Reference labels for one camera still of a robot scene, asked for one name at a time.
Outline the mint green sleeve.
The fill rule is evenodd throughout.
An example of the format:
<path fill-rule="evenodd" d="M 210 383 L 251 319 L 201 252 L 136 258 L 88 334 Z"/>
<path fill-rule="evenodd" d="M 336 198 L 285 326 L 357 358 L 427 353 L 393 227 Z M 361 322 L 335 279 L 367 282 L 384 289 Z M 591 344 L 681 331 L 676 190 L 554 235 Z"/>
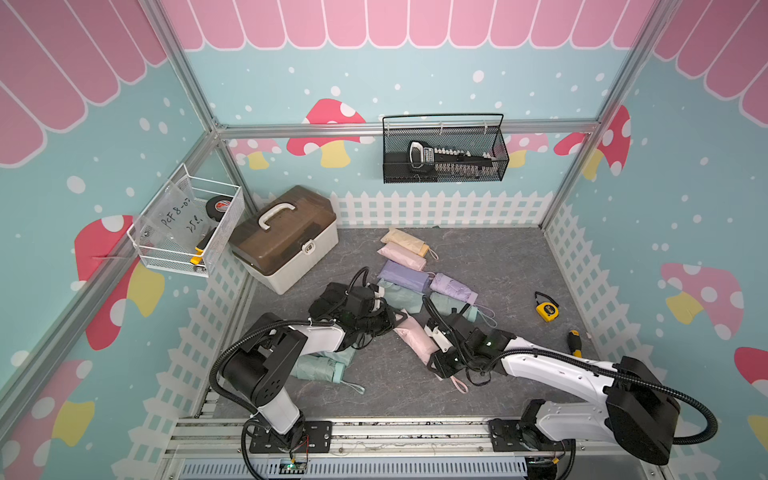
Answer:
<path fill-rule="evenodd" d="M 384 299 L 395 310 L 405 310 L 409 314 L 418 314 L 423 308 L 423 295 L 386 280 L 378 285 L 384 289 Z"/>
<path fill-rule="evenodd" d="M 345 367 L 349 367 L 356 352 L 357 350 L 355 348 L 349 347 L 347 349 L 344 349 L 342 351 L 337 351 L 337 352 L 330 352 L 330 351 L 317 352 L 316 356 L 329 358 L 335 362 L 343 364 Z"/>

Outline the mint green sleeved umbrella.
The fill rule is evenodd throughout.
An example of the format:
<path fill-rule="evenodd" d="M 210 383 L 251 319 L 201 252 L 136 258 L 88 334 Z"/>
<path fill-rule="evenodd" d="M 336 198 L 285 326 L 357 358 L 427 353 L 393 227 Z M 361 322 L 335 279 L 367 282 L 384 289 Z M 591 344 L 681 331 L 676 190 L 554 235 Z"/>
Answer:
<path fill-rule="evenodd" d="M 437 311 L 443 317 L 451 314 L 453 310 L 456 310 L 456 312 L 459 313 L 467 305 L 466 302 L 462 302 L 460 300 L 454 299 L 452 297 L 446 296 L 438 292 L 432 292 L 429 295 L 429 299 L 431 300 L 432 304 L 437 309 Z M 464 311 L 463 316 L 468 321 L 475 322 L 477 320 L 478 313 L 479 313 L 478 309 L 475 306 L 470 305 Z"/>

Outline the pink sleeved umbrella front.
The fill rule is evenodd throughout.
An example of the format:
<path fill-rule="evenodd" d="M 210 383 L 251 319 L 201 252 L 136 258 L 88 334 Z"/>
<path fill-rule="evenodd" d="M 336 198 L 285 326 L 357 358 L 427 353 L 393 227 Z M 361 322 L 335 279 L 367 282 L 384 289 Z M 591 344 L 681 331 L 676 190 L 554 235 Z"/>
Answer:
<path fill-rule="evenodd" d="M 407 310 L 395 311 L 395 319 L 397 320 L 397 324 L 394 327 L 395 333 L 409 346 L 419 360 L 427 366 L 432 355 L 436 352 L 441 352 L 438 344 Z"/>

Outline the pink sleeved umbrella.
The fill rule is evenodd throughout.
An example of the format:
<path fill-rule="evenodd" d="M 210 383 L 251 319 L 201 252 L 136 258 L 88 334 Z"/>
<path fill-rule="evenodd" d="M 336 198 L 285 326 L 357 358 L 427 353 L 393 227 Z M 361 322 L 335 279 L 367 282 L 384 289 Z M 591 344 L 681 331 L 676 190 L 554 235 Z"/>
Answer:
<path fill-rule="evenodd" d="M 423 271 L 427 264 L 427 260 L 425 258 L 394 243 L 386 243 L 377 251 L 377 253 L 389 261 L 395 262 L 414 271 Z"/>
<path fill-rule="evenodd" d="M 438 344 L 407 310 L 395 311 L 395 319 L 397 320 L 397 324 L 394 327 L 395 333 L 409 346 L 419 360 L 427 366 L 432 355 L 436 352 L 441 352 Z"/>

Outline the lilac sleeve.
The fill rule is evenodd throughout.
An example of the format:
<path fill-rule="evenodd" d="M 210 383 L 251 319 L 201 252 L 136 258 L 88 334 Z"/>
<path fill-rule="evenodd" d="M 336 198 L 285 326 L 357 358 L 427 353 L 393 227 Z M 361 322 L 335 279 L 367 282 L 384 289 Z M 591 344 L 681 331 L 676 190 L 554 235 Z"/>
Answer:
<path fill-rule="evenodd" d="M 381 280 L 419 293 L 425 292 L 431 282 L 429 273 L 410 269 L 391 260 L 384 264 L 378 277 Z"/>

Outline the lilac sleeved umbrella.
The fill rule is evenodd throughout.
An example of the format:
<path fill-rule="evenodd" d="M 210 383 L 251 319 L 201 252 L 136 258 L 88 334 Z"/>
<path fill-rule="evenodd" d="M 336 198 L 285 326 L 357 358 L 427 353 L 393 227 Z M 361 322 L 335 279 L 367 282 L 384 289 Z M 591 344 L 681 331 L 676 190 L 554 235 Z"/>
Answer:
<path fill-rule="evenodd" d="M 495 313 L 486 306 L 477 304 L 478 293 L 465 284 L 455 280 L 443 273 L 436 273 L 430 283 L 430 289 L 443 295 L 447 295 L 458 301 L 463 301 L 472 306 L 478 307 L 480 312 L 489 318 L 494 318 Z"/>

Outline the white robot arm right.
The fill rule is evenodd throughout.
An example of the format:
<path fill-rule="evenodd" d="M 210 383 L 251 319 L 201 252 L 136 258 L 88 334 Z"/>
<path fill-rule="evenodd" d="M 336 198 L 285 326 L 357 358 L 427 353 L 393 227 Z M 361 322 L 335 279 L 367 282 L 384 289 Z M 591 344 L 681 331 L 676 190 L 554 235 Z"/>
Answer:
<path fill-rule="evenodd" d="M 718 431 L 714 413 L 667 387 L 640 360 L 584 359 L 541 347 L 504 330 L 483 331 L 459 313 L 432 316 L 424 328 L 436 346 L 428 367 L 446 378 L 462 371 L 475 386 L 493 375 L 546 384 L 575 403 L 531 400 L 517 422 L 530 450 L 578 440 L 612 442 L 646 463 L 666 465 L 675 445 L 696 445 Z"/>

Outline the beige sleeved umbrella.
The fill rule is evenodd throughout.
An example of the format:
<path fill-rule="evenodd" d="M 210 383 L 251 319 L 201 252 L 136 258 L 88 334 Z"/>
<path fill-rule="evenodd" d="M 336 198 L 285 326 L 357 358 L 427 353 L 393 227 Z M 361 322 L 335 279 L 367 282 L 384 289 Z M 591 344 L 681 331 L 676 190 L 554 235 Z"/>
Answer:
<path fill-rule="evenodd" d="M 390 228 L 380 241 L 399 245 L 422 258 L 430 255 L 435 260 L 439 259 L 439 255 L 425 241 L 397 228 Z"/>

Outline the brown lidded white toolbox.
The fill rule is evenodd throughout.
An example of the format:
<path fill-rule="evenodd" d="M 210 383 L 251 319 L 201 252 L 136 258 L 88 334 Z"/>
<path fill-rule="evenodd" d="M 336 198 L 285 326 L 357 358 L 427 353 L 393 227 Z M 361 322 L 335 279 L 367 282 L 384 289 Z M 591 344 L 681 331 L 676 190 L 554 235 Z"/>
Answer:
<path fill-rule="evenodd" d="M 277 295 L 292 288 L 338 241 L 331 201 L 303 186 L 242 222 L 229 239 L 249 274 Z"/>

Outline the yellow black tool in bin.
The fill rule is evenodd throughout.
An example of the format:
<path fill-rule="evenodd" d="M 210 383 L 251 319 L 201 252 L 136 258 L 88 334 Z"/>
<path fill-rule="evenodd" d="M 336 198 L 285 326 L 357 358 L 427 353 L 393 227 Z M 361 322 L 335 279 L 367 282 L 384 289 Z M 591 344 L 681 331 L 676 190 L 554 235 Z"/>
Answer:
<path fill-rule="evenodd" d="M 203 254 L 205 252 L 205 249 L 210 242 L 215 230 L 210 229 L 205 236 L 199 241 L 199 243 L 195 247 L 195 253 L 194 256 L 190 259 L 190 263 L 195 266 L 199 267 L 203 264 Z"/>

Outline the socket set in basket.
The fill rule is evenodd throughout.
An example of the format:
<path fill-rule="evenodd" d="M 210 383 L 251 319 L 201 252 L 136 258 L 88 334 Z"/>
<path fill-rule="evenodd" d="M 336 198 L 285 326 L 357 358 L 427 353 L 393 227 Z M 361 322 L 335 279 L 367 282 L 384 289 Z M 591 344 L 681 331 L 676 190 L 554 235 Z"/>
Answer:
<path fill-rule="evenodd" d="M 433 147 L 411 141 L 407 157 L 408 169 L 417 178 L 488 180 L 499 173 L 497 161 L 485 152 L 476 156 L 468 150 Z"/>

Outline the black tape roll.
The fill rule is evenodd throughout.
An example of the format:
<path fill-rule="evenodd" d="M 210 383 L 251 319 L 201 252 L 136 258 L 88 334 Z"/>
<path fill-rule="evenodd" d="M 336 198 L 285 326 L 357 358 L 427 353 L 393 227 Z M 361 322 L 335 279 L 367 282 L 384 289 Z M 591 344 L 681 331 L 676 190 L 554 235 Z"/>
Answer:
<path fill-rule="evenodd" d="M 219 223 L 227 213 L 233 198 L 227 195 L 217 195 L 207 200 L 206 213 L 210 219 Z"/>

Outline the yellow handled screwdriver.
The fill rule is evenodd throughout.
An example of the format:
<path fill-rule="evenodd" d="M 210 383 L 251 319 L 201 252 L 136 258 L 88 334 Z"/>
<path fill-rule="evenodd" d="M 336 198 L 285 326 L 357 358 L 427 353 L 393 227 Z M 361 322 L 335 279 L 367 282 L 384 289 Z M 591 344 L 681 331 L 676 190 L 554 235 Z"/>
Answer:
<path fill-rule="evenodd" d="M 583 357 L 582 339 L 580 333 L 577 330 L 571 330 L 568 332 L 567 345 L 572 356 L 577 358 Z"/>

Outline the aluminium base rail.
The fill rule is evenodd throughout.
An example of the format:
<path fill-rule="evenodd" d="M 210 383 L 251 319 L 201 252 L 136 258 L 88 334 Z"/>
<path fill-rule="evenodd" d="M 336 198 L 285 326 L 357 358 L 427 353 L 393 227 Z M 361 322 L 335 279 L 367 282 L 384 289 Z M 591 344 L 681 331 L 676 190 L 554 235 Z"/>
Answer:
<path fill-rule="evenodd" d="M 529 451 L 483 417 L 335 418 L 319 446 L 244 455 L 239 419 L 174 429 L 158 479 L 667 479 L 620 447 L 557 442 Z"/>

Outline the clear acrylic wall bin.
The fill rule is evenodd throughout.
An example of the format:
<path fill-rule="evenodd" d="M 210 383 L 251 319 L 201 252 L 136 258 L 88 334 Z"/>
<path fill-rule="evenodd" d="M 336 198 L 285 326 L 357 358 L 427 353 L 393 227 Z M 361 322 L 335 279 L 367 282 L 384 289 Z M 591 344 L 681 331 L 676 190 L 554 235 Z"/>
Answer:
<path fill-rule="evenodd" d="M 207 200 L 217 195 L 233 198 L 219 223 L 209 218 L 205 207 Z M 192 175 L 182 164 L 135 218 L 127 237 L 146 268 L 208 278 L 228 249 L 244 210 L 240 186 Z M 195 267 L 190 259 L 210 229 L 215 232 L 203 254 L 203 264 Z"/>

